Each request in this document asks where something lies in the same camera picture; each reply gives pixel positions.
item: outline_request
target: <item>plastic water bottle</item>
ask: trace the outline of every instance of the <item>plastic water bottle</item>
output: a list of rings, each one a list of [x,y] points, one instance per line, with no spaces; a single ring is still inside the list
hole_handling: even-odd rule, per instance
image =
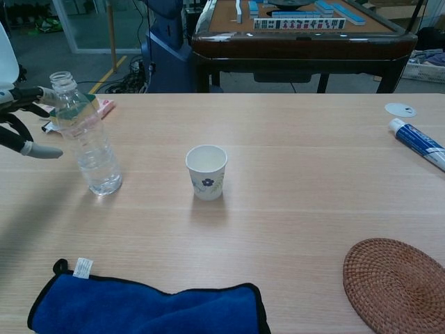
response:
[[[113,193],[122,184],[122,174],[99,114],[87,97],[77,90],[71,73],[56,72],[49,78],[59,97],[57,125],[90,190],[97,195]]]

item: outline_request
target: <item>blue and white toothpaste tube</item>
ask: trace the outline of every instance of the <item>blue and white toothpaste tube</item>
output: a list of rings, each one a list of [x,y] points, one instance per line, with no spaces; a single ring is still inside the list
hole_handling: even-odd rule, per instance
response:
[[[389,128],[396,134],[398,140],[445,172],[445,148],[398,118],[389,123]]]

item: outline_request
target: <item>white paper cup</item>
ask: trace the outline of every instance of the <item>white paper cup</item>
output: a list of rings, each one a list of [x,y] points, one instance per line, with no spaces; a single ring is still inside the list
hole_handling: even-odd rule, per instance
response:
[[[227,153],[218,146],[201,145],[186,155],[195,195],[201,200],[215,200],[223,193]]]

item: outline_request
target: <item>white tag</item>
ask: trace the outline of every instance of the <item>white tag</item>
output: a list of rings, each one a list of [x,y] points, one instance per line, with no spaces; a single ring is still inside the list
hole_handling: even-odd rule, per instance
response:
[[[72,275],[74,277],[85,278],[87,280],[90,277],[92,263],[93,261],[80,257],[77,259],[76,269]]]

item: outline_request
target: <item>toothpaste cap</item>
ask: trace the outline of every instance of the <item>toothpaste cap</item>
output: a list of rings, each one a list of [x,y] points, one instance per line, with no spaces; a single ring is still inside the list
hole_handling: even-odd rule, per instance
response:
[[[394,118],[391,122],[389,122],[388,126],[393,133],[397,133],[397,131],[406,123],[398,118]]]

